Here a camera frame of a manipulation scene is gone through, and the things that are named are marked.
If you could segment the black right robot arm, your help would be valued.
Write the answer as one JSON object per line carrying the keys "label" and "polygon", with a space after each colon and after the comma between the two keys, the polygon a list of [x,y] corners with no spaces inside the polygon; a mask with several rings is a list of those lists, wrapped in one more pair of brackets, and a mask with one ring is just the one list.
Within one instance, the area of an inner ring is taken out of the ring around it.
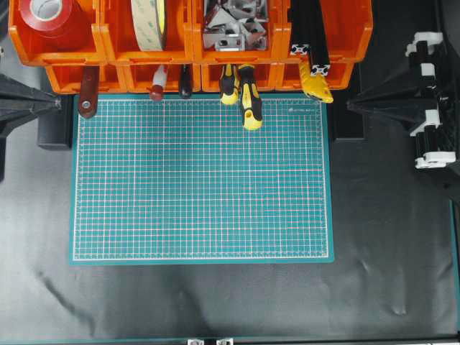
{"label": "black right robot arm", "polygon": [[417,32],[409,68],[348,101],[350,111],[399,122],[415,143],[414,165],[459,200],[459,69],[442,32]]}

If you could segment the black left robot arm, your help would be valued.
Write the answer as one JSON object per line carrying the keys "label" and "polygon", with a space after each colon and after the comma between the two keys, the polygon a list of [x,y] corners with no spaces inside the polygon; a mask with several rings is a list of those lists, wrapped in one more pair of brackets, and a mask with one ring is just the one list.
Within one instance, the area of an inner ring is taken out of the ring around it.
{"label": "black left robot arm", "polygon": [[5,175],[6,139],[11,132],[39,116],[59,114],[63,109],[60,97],[1,73],[1,182]]}

